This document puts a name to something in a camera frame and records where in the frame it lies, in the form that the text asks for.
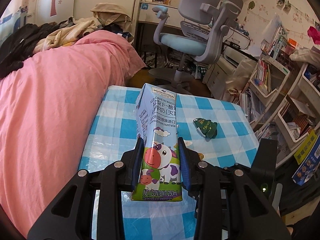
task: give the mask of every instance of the desk chair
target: desk chair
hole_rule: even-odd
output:
[[[189,73],[182,71],[186,54],[195,61],[214,64],[221,54],[222,39],[230,27],[236,27],[236,18],[241,12],[243,0],[224,0],[217,9],[220,0],[180,0],[178,11],[188,21],[180,23],[184,36],[161,33],[169,15],[168,8],[157,5],[153,11],[161,19],[153,36],[158,45],[165,45],[183,53],[177,70],[158,68],[149,70],[149,74],[157,79],[167,80],[171,84],[160,86],[181,94],[190,94],[184,88],[193,79]],[[196,25],[212,24],[210,31]]]

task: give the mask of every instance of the black gripper frame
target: black gripper frame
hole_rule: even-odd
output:
[[[207,162],[199,165],[197,152],[187,149],[181,137],[178,144],[188,164],[188,195],[196,200],[194,240],[220,240],[222,228],[228,231],[228,239],[291,239],[271,205],[277,141],[261,140],[251,168],[238,163],[225,168]],[[226,199],[221,199],[222,189]]]
[[[139,138],[120,162],[103,171],[80,170],[40,215],[28,240],[91,240],[96,190],[100,190],[97,239],[123,240],[121,191],[132,192],[138,184],[144,143]]]

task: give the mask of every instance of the light blue seat cushion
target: light blue seat cushion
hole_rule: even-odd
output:
[[[205,43],[169,33],[160,33],[159,40],[162,44],[170,48],[194,56],[201,56],[207,46]]]

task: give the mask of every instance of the green ornament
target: green ornament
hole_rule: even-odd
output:
[[[215,138],[217,136],[217,123],[212,122],[211,120],[206,120],[203,118],[196,118],[193,120],[196,127],[200,129],[200,131],[207,137],[207,138]]]
[[[254,1],[251,1],[250,3],[249,3],[249,9],[253,9],[254,7],[256,6],[256,4],[254,3]]]

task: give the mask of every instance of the silver screw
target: silver screw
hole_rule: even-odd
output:
[[[121,168],[123,166],[123,162],[115,162],[114,166],[116,168]]]
[[[239,177],[243,176],[243,171],[241,170],[235,170],[235,174]]]
[[[84,177],[85,175],[87,175],[87,171],[86,170],[79,170],[78,171],[78,176],[79,177]]]
[[[208,166],[208,164],[207,164],[206,162],[204,162],[204,161],[201,161],[201,162],[198,163],[198,166],[199,166],[200,168],[205,168],[205,167]]]

